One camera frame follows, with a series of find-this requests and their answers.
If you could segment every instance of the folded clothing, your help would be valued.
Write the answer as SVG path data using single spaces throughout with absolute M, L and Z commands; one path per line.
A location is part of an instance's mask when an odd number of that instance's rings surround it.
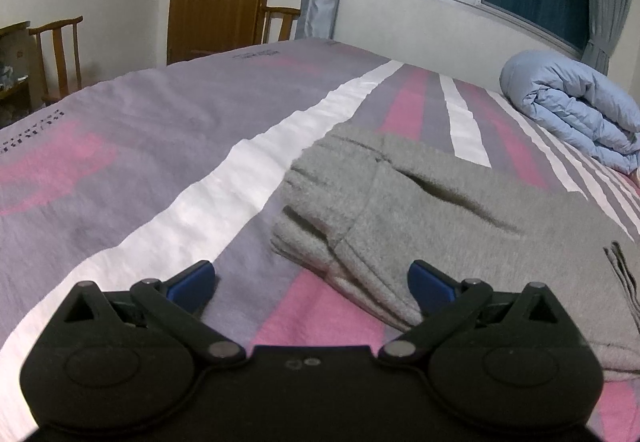
M 604 74 L 558 52 L 525 50 L 500 73 L 513 105 L 553 135 L 622 173 L 638 168 L 640 109 Z
M 286 205 L 274 250 L 386 323 L 406 330 L 422 320 L 406 283 L 416 259 L 497 291 L 544 281 L 607 378 L 640 372 L 639 253 L 579 194 L 546 194 L 426 145 L 348 125 L 306 149 L 279 191 Z

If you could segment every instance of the bed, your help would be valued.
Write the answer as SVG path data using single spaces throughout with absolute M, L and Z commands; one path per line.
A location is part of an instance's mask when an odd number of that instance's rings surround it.
M 270 249 L 274 190 L 336 123 L 393 132 L 550 192 L 580 191 L 636 241 L 640 196 L 497 93 L 331 40 L 265 44 L 101 82 L 0 130 L 0 439 L 34 429 L 22 360 L 75 282 L 104 291 L 214 261 L 202 320 L 244 346 L 366 344 L 397 331 Z M 636 381 L 590 421 L 640 436 Z

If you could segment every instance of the blue comforter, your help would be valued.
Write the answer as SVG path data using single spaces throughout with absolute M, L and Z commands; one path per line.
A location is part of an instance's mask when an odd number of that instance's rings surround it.
M 640 109 L 588 65 L 525 50 L 504 65 L 500 88 L 520 112 L 582 153 L 627 175 L 638 168 Z

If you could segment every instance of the striped bed sheet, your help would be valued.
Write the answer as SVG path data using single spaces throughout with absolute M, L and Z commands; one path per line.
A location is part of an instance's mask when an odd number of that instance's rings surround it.
M 134 72 L 0 130 L 0 440 L 35 424 L 18 372 L 75 282 L 128 289 L 214 260 L 202 320 L 257 344 L 366 344 L 398 333 L 270 250 L 291 161 L 336 123 L 422 141 L 550 192 L 581 193 L 640 239 L 640 192 L 499 94 L 331 40 L 265 44 Z M 640 381 L 590 420 L 640 436 Z

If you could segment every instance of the blue gripper pad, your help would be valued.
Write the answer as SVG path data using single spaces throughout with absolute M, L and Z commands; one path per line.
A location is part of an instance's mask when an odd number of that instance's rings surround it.
M 189 314 L 195 313 L 213 297 L 216 271 L 202 260 L 164 282 L 166 298 Z
M 409 291 L 424 315 L 438 312 L 460 295 L 460 284 L 433 265 L 415 260 L 406 275 Z

